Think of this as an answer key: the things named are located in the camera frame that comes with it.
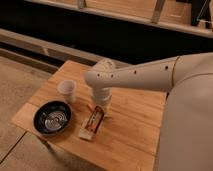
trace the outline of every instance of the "white cup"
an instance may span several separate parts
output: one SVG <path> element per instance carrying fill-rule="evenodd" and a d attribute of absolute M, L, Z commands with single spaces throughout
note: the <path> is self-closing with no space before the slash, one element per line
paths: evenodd
<path fill-rule="evenodd" d="M 76 82 L 73 80 L 64 80 L 58 84 L 57 90 L 61 93 L 67 103 L 74 103 L 76 101 Z"/>

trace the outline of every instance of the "table top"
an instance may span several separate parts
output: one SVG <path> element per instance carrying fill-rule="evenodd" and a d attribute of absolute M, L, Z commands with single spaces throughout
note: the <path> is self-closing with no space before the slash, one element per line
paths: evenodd
<path fill-rule="evenodd" d="M 37 3 L 64 4 L 77 7 L 77 0 L 32 0 Z M 152 18 L 157 0 L 86 0 L 86 7 L 94 10 L 108 11 L 138 17 Z"/>
<path fill-rule="evenodd" d="M 14 115 L 12 123 L 107 170 L 153 170 L 165 93 L 112 88 L 108 115 L 92 141 L 78 137 L 81 124 L 91 115 L 90 88 L 84 81 L 89 66 L 67 61 Z M 77 82 L 77 100 L 69 126 L 53 137 L 43 137 L 33 126 L 36 111 L 43 104 L 64 98 L 57 92 L 60 81 Z"/>

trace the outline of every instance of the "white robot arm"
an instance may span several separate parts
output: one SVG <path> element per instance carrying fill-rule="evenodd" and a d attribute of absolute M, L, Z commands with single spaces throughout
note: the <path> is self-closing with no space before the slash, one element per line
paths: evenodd
<path fill-rule="evenodd" d="M 169 92 L 156 170 L 213 170 L 213 53 L 121 69 L 104 59 L 86 73 L 85 80 L 98 105 L 109 103 L 110 87 Z"/>

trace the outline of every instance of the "black bowl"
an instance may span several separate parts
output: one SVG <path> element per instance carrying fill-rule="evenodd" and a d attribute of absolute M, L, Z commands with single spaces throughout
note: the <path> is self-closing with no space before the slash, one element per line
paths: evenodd
<path fill-rule="evenodd" d="M 36 112 L 34 126 L 41 134 L 57 134 L 68 125 L 71 116 L 71 109 L 66 103 L 51 101 Z"/>

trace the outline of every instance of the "floor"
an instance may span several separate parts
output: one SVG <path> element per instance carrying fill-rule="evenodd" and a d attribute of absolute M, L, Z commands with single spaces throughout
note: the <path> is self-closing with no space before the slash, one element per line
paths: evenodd
<path fill-rule="evenodd" d="M 35 136 L 24 135 L 24 130 L 10 123 L 11 117 L 50 76 L 47 72 L 0 56 L 0 170 L 102 170 L 53 145 L 47 148 Z"/>

